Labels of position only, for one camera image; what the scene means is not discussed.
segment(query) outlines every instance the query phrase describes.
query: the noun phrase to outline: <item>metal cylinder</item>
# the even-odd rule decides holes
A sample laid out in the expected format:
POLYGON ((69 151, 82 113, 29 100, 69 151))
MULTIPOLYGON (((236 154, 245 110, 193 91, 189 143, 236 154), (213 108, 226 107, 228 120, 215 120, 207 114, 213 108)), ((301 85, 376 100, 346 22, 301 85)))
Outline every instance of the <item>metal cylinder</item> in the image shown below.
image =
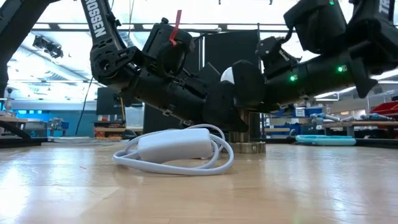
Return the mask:
MULTIPOLYGON (((246 110, 240 110, 241 119, 248 125, 250 125, 250 112, 246 110)), ((240 133, 236 131, 229 132, 230 142, 249 142, 250 141, 250 131, 245 133, 240 133)))

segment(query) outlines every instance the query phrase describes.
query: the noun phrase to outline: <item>blue object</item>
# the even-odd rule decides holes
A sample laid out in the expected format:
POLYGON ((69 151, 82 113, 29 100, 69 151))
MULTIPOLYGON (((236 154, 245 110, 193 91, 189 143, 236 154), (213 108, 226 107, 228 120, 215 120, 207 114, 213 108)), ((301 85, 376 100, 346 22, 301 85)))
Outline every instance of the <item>blue object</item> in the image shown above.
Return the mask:
POLYGON ((316 146, 354 146, 355 138, 351 136, 298 135, 296 141, 316 146))

